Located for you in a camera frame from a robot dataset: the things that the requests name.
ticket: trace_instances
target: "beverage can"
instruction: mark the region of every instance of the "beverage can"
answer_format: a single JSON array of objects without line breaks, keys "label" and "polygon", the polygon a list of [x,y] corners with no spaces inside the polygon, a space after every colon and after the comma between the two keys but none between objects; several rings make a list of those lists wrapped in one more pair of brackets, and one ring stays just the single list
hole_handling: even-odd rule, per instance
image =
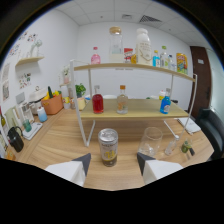
[{"label": "beverage can", "polygon": [[188,74],[188,63],[187,56],[182,53],[177,53],[177,72],[187,75]]},{"label": "beverage can", "polygon": [[103,129],[98,134],[98,141],[103,164],[114,166],[117,163],[117,132],[110,128]]}]

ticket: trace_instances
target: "black chair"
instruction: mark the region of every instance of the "black chair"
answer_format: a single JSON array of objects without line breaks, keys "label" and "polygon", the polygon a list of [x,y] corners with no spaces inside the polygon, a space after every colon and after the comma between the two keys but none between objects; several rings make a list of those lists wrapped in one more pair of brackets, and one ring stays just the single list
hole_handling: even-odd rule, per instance
[{"label": "black chair", "polygon": [[200,108],[195,123],[204,132],[214,149],[208,161],[221,159],[224,151],[224,124],[221,119],[212,110]]}]

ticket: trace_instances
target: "aluminum can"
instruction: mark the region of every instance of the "aluminum can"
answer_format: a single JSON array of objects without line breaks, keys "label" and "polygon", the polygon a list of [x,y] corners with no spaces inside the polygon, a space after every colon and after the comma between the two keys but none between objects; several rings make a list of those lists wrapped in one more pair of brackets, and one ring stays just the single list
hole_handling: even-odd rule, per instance
[{"label": "aluminum can", "polygon": [[98,134],[98,141],[103,164],[114,166],[117,163],[117,132],[110,128],[103,129]]}]

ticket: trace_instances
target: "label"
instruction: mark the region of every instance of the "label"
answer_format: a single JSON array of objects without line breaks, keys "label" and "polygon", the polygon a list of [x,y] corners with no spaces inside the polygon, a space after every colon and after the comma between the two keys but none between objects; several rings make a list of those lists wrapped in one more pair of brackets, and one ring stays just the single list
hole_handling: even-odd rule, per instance
[{"label": "label", "polygon": [[163,110],[164,110],[164,112],[168,113],[170,110],[170,105],[166,105]]},{"label": "label", "polygon": [[74,104],[75,101],[74,101],[74,98],[70,98],[70,104]]},{"label": "label", "polygon": [[69,97],[62,97],[63,103],[69,103],[69,101],[70,101]]},{"label": "label", "polygon": [[137,62],[140,64],[152,65],[152,53],[150,43],[148,41],[143,41],[137,45]]},{"label": "label", "polygon": [[117,142],[114,144],[101,143],[100,149],[103,160],[110,161],[117,156]]}]

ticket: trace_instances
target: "wall shelf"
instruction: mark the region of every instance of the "wall shelf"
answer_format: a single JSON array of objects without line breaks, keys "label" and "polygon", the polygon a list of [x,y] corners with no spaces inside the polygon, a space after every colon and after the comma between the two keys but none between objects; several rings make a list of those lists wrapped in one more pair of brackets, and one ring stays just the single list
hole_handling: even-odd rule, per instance
[{"label": "wall shelf", "polygon": [[104,112],[102,114],[93,113],[92,100],[87,103],[85,108],[80,112],[82,119],[166,119],[166,118],[178,118],[188,117],[188,113],[178,107],[175,103],[171,102],[170,110],[168,114],[162,114],[160,110],[161,100],[157,99],[128,99],[128,113],[118,114],[117,100],[116,99],[104,99],[103,100]]},{"label": "wall shelf", "polygon": [[22,65],[22,64],[27,64],[27,63],[31,63],[31,62],[36,62],[36,61],[39,61],[41,59],[43,59],[44,57],[32,57],[32,58],[23,58],[23,59],[20,59],[16,66],[18,65]]}]

